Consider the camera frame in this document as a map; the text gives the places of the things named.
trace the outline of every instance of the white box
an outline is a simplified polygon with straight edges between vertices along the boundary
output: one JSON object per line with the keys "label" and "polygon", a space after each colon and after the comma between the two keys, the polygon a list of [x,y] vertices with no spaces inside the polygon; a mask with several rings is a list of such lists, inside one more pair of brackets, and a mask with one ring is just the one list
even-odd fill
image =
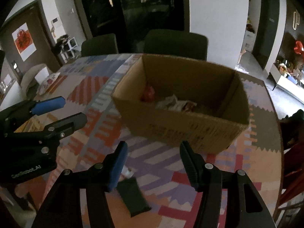
{"label": "white box", "polygon": [[246,31],[242,49],[245,49],[246,51],[252,51],[253,45],[254,45],[254,40],[255,40],[255,34],[252,32]]}

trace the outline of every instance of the table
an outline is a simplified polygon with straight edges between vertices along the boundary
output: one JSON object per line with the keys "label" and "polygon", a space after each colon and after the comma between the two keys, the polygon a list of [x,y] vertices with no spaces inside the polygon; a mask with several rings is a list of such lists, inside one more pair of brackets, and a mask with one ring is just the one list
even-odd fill
{"label": "table", "polygon": [[[34,117],[28,128],[41,129],[66,116],[84,112],[86,126],[61,140],[58,167],[51,173],[31,180],[30,192],[41,203],[58,175],[65,168],[86,170],[113,151],[120,140],[129,147],[126,166],[135,171],[137,182],[152,207],[130,218],[116,190],[107,194],[116,228],[192,228],[202,197],[189,185],[179,149],[166,144],[134,137],[124,126],[110,94],[140,54],[103,55],[80,58],[63,66],[60,77],[37,99],[66,98],[64,108]],[[208,163],[234,172],[243,169],[258,189],[271,214],[274,213],[281,183],[282,147],[277,116],[264,82],[240,73],[250,103],[250,126],[231,146],[218,155],[205,154]],[[89,227],[86,194],[81,191],[82,220]],[[219,227],[226,217],[227,191],[223,191]]]}

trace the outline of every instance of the dining chair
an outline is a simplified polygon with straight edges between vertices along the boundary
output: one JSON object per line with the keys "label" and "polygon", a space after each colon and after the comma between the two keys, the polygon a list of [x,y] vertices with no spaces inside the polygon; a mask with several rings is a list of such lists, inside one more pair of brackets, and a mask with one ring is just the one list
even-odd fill
{"label": "dining chair", "polygon": [[93,37],[81,45],[81,56],[118,54],[114,33]]}
{"label": "dining chair", "polygon": [[197,33],[154,29],[145,37],[143,52],[207,60],[208,39]]}

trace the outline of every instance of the white wall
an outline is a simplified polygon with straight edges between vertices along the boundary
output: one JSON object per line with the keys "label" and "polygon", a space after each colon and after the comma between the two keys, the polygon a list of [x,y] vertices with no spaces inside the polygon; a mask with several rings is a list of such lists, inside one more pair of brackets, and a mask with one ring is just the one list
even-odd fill
{"label": "white wall", "polygon": [[208,38],[208,61],[235,68],[245,35],[248,3],[190,0],[190,31]]}
{"label": "white wall", "polygon": [[[18,0],[18,2],[13,7],[13,9],[11,10],[11,12],[9,13],[9,15],[6,19],[10,18],[18,10],[20,10],[21,8],[23,8],[24,6],[26,6],[27,4],[29,4],[33,1],[35,1],[35,0]],[[52,28],[51,21],[59,16],[55,0],[41,0],[41,1],[42,1],[42,6],[43,6],[44,13],[45,13],[45,17],[48,22],[49,29],[51,29]],[[56,37],[54,38],[55,42],[56,42],[57,38],[59,38],[60,36],[62,36],[64,34],[65,34],[65,30],[64,30],[63,26],[56,28],[55,29]]]}
{"label": "white wall", "polygon": [[23,100],[26,100],[26,96],[22,93],[21,87],[18,82],[15,81],[9,91],[5,94],[5,97],[0,105],[0,111],[11,107]]}
{"label": "white wall", "polygon": [[[272,64],[275,62],[280,46],[282,43],[285,23],[286,23],[286,0],[280,0],[280,13],[279,13],[279,22],[275,41],[268,59],[268,62],[265,66],[265,72],[269,73]],[[252,26],[255,30],[255,35],[257,35],[259,22],[260,22],[260,13],[261,13],[261,0],[251,0],[249,2],[249,18],[251,20]]]}
{"label": "white wall", "polygon": [[74,0],[55,0],[55,2],[66,34],[76,38],[79,45],[78,49],[81,50],[80,46],[86,40],[86,37],[76,11]]}

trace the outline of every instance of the cushion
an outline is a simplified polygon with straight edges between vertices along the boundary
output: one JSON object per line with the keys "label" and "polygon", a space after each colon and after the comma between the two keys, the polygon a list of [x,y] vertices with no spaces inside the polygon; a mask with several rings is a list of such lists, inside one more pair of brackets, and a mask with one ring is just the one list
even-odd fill
{"label": "cushion", "polygon": [[42,84],[38,87],[37,94],[43,95],[47,92],[47,90],[51,87],[51,85],[57,80],[60,73],[53,73],[50,74],[48,77],[45,78],[45,80],[42,82]]}

